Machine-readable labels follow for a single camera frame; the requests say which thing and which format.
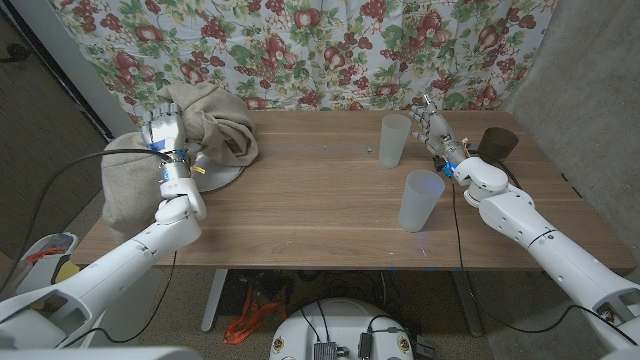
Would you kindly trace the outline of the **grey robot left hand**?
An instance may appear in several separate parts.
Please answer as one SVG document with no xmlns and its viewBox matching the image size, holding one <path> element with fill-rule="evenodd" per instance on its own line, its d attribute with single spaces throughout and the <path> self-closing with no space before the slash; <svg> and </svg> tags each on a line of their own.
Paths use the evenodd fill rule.
<svg viewBox="0 0 640 360">
<path fill-rule="evenodd" d="M 140 129 L 147 147 L 161 153 L 167 162 L 187 162 L 186 131 L 178 104 L 162 103 L 145 112 Z"/>
</svg>

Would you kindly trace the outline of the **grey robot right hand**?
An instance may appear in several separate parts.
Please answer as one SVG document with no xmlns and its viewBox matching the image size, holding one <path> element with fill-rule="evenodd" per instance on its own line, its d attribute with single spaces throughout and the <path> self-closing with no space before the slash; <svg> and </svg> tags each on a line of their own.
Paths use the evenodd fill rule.
<svg viewBox="0 0 640 360">
<path fill-rule="evenodd" d="M 424 143 L 434 156 L 457 167 L 469 155 L 445 118 L 439 113 L 435 102 L 428 94 L 423 98 L 423 105 L 413 105 L 409 111 L 410 118 L 418 124 L 420 131 L 411 130 L 409 135 Z"/>
</svg>

